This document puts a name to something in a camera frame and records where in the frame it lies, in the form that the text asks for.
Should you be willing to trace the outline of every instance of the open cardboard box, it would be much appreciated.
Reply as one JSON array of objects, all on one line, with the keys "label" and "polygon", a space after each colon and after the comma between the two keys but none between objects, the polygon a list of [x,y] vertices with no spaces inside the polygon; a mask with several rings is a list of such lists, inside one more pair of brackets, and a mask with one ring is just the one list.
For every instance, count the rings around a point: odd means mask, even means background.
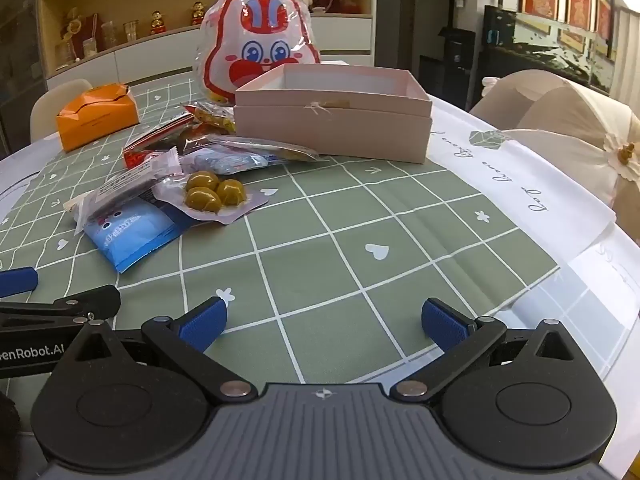
[{"label": "open cardboard box", "polygon": [[238,135],[326,155],[424,162],[431,101],[410,72],[283,64],[236,91]]}]

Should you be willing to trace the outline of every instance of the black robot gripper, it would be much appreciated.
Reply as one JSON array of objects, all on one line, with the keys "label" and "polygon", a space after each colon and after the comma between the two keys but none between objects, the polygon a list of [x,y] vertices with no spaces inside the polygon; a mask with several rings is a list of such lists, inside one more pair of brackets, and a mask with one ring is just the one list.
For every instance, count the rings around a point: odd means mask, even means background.
[{"label": "black robot gripper", "polygon": [[615,406],[556,320],[511,330],[430,299],[422,325],[445,352],[388,395],[259,394],[202,353],[202,331],[184,335],[212,305],[139,331],[84,325],[31,413],[43,480],[610,479],[597,463]]}]

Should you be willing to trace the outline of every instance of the beige chair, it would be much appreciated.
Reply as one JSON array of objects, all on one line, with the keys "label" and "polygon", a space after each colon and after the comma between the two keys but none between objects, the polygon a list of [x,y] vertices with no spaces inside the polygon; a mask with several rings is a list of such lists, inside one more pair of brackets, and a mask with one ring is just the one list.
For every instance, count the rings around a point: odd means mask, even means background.
[{"label": "beige chair", "polygon": [[40,97],[31,109],[31,142],[43,139],[58,130],[56,115],[82,92],[93,88],[86,79],[62,83]]},{"label": "beige chair", "polygon": [[560,76],[500,79],[471,110],[609,205],[640,243],[640,121],[629,106]]}]

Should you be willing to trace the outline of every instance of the metal pin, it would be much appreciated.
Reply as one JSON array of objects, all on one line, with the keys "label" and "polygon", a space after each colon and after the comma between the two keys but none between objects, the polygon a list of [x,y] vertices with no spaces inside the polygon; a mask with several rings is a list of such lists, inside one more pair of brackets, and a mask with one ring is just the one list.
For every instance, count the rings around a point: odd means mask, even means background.
[{"label": "metal pin", "polygon": [[420,381],[402,381],[396,384],[396,391],[403,397],[420,397],[427,392],[427,385]]},{"label": "metal pin", "polygon": [[251,385],[244,381],[227,381],[222,383],[220,391],[227,397],[244,397],[251,393]]}]

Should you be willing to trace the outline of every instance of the orange box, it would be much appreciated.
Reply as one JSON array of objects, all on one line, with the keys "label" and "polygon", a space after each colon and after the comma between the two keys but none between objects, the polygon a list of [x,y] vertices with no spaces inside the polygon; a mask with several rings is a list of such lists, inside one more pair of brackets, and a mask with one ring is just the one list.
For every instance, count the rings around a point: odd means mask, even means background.
[{"label": "orange box", "polygon": [[129,87],[118,83],[84,92],[56,116],[66,152],[139,122],[138,108],[129,95]]}]

